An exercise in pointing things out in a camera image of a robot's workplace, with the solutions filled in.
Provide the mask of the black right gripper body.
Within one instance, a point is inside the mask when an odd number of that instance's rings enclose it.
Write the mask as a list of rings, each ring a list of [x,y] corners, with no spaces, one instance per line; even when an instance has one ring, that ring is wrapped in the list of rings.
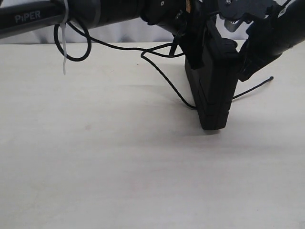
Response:
[[[229,32],[235,32],[242,23],[251,24],[249,32],[272,29],[272,17],[281,10],[275,0],[215,0],[215,7]]]

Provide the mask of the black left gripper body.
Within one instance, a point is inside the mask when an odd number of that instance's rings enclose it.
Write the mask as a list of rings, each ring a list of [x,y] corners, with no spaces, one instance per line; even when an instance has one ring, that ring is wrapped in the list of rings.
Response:
[[[148,25],[157,25],[173,35],[169,55],[174,56],[177,47],[183,51],[190,67],[203,67],[202,38],[207,10],[198,0],[148,0],[142,12]]]

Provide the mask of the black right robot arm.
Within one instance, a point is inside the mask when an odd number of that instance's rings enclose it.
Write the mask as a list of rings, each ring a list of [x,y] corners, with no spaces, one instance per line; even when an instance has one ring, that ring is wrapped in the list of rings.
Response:
[[[305,2],[287,0],[214,0],[213,6],[234,31],[249,23],[248,38],[239,52],[216,74],[218,81],[246,81],[257,71],[279,58],[285,51],[305,40]]]

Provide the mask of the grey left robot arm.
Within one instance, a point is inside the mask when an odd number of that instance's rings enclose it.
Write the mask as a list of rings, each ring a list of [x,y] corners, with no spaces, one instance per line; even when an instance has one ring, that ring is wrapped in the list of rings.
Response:
[[[0,10],[0,37],[73,21],[86,29],[140,18],[174,36],[193,69],[202,67],[202,33],[207,20],[205,5],[198,0],[44,0]]]

